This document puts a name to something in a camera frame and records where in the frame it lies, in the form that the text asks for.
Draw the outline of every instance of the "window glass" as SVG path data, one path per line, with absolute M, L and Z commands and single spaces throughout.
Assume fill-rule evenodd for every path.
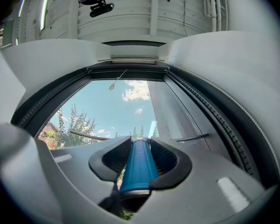
M 147 81 L 92 81 L 71 97 L 50 119 L 38 139 L 49 148 L 79 146 L 97 142 L 71 134 L 70 131 L 92 136 L 114 138 L 131 135 L 158 136 L 154 109 Z
M 50 149 L 98 142 L 70 131 L 114 138 L 188 138 L 199 135 L 193 119 L 165 82 L 95 80 L 71 97 L 43 128 Z

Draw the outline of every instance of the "tree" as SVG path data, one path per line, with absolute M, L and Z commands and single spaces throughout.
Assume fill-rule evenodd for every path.
M 144 136 L 144 128 L 143 128 L 143 125 L 141 126 L 141 132 L 140 132 L 140 137 L 143 137 Z
M 157 137 L 156 128 L 154 129 L 154 134 L 153 134 L 153 137 Z
M 133 130 L 133 137 L 137 137 L 137 130 L 136 130 L 136 127 L 134 127 L 134 130 Z
M 92 121 L 91 119 L 88 119 L 87 114 L 83 110 L 80 114 L 77 114 L 76 104 L 72 105 L 71 107 L 70 123 L 67 131 L 65 131 L 64 127 L 62 109 L 57 111 L 57 116 L 59 121 L 60 133 L 58 135 L 58 142 L 56 143 L 56 148 L 80 146 L 94 142 L 93 139 L 88 139 L 70 133 L 70 131 L 75 131 L 78 133 L 91 135 L 96 126 L 94 119 Z
M 122 218 L 125 219 L 125 220 L 129 220 L 129 219 L 131 219 L 134 216 L 134 214 L 135 213 L 123 210 Z
M 48 132 L 48 137 L 49 137 L 50 139 L 55 139 L 55 138 L 56 138 L 55 132 L 54 132 L 54 131 L 49 131 L 49 132 Z

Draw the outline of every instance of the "pipe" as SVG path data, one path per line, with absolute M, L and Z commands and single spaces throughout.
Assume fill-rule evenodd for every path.
M 216 0 L 217 7 L 217 31 L 222 31 L 221 0 Z
M 207 16 L 211 19 L 211 4 L 210 0 L 206 0 L 207 3 Z
M 210 0 L 211 3 L 211 20 L 212 20 L 212 32 L 217 31 L 217 12 L 216 12 L 216 1 L 215 0 Z
M 206 0 L 203 0 L 203 12 L 204 16 L 207 17 L 208 19 L 211 19 L 211 17 L 208 14 L 208 6 Z
M 159 0 L 151 0 L 150 9 L 150 36 L 157 36 Z
M 206 0 L 207 2 L 207 14 L 210 17 L 211 16 L 211 3 L 210 0 Z
M 227 5 L 227 0 L 225 1 L 225 11 L 226 11 L 226 31 L 228 31 L 228 5 Z
M 188 36 L 187 30 L 186 30 L 186 0 L 183 2 L 184 8 L 183 8 L 183 28 L 185 29 L 186 36 Z

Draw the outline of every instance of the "white wall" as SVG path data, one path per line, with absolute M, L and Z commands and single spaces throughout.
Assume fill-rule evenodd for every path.
M 18 37 L 19 43 L 25 43 L 70 38 L 95 42 L 143 40 L 166 43 L 183 38 L 186 33 L 190 36 L 211 31 L 211 20 L 203 14 L 203 0 L 158 0 L 156 36 L 149 33 L 152 0 L 106 0 L 114 3 L 115 8 L 96 18 L 89 16 L 90 6 L 79 4 L 77 0 L 49 0 L 45 29 L 40 31 L 42 1 L 25 0 L 21 18 L 17 17 L 21 2 L 14 6 L 9 17 L 15 19 L 14 40 Z
M 160 47 L 160 59 L 231 95 L 256 120 L 280 162 L 280 41 L 247 32 L 195 35 Z
M 11 71 L 0 52 L 0 123 L 10 122 L 24 93 L 24 86 Z
M 59 77 L 111 58 L 110 46 L 69 39 L 27 42 L 2 53 L 26 88 L 20 104 Z
M 267 0 L 228 0 L 229 30 L 280 39 L 280 19 Z

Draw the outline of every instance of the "blue cylinder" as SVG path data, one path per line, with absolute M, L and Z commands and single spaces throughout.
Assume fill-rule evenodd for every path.
M 124 209 L 135 212 L 150 195 L 149 183 L 159 176 L 149 145 L 144 140 L 132 144 L 120 187 Z

